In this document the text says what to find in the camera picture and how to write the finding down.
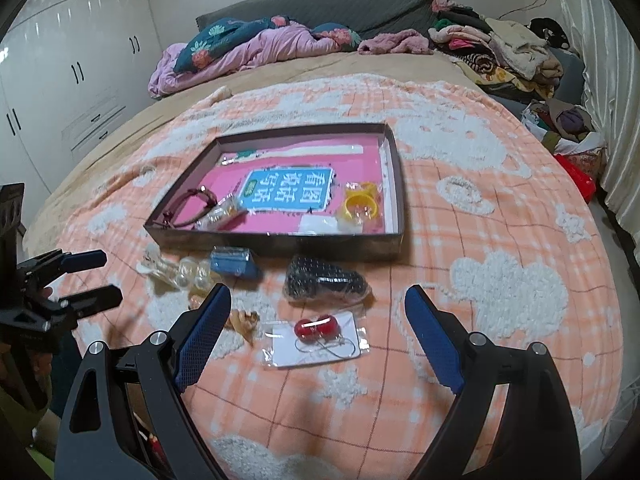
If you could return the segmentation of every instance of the teal floral pillow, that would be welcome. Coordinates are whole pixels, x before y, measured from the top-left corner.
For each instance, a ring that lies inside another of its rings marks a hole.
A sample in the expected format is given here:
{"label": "teal floral pillow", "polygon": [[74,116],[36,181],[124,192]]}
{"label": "teal floral pillow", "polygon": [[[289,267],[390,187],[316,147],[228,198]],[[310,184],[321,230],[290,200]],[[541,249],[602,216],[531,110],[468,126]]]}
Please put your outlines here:
{"label": "teal floral pillow", "polygon": [[214,60],[224,56],[236,46],[246,43],[267,28],[289,25],[287,16],[261,18],[244,22],[235,18],[222,18],[206,27],[191,40],[175,62],[174,72],[196,73],[209,66]]}
{"label": "teal floral pillow", "polygon": [[331,38],[343,52],[353,52],[358,49],[362,38],[357,32],[339,23],[323,23],[311,31],[311,35],[319,40],[320,38]]}

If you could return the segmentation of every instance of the blue sticker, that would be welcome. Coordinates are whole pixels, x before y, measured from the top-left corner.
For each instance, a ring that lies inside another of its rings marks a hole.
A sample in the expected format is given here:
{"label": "blue sticker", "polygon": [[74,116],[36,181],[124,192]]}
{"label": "blue sticker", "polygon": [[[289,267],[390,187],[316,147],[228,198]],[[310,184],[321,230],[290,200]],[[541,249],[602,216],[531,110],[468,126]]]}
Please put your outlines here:
{"label": "blue sticker", "polygon": [[329,204],[331,168],[253,170],[240,191],[240,202],[254,211],[324,211]]}

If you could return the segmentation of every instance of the gray headboard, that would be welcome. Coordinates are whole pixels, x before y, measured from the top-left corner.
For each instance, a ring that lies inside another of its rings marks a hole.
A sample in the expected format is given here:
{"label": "gray headboard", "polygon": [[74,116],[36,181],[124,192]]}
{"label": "gray headboard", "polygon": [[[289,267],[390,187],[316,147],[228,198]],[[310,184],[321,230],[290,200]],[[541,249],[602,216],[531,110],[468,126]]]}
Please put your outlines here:
{"label": "gray headboard", "polygon": [[198,30],[221,18],[257,20],[286,14],[309,28],[335,22],[359,33],[364,40],[380,32],[414,28],[423,35],[436,21],[433,0],[245,0],[197,17]]}

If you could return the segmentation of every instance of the white card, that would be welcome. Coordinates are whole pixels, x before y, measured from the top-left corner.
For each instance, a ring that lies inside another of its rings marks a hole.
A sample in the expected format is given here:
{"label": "white card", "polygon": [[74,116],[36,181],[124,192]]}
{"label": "white card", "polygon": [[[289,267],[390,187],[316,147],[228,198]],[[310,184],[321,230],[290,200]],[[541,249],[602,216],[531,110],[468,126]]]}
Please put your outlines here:
{"label": "white card", "polygon": [[290,367],[332,363],[353,359],[360,355],[358,333],[353,312],[345,310],[335,314],[340,325],[340,337],[335,340],[303,343],[293,332],[293,325],[274,325],[272,363],[277,367]]}

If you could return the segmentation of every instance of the red ball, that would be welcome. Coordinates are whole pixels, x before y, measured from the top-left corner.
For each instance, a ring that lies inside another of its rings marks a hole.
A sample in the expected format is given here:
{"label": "red ball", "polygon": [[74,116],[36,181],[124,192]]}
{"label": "red ball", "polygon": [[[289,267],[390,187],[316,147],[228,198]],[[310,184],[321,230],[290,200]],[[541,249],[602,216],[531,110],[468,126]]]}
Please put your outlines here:
{"label": "red ball", "polygon": [[324,339],[334,339],[340,335],[340,325],[334,316],[319,317],[316,327]]}
{"label": "red ball", "polygon": [[305,318],[296,323],[293,332],[300,341],[334,339],[340,335],[340,325],[334,316],[320,316],[315,321]]}
{"label": "red ball", "polygon": [[315,328],[310,319],[301,319],[296,323],[295,327],[293,327],[293,332],[298,339],[305,341],[314,337],[316,332]]}

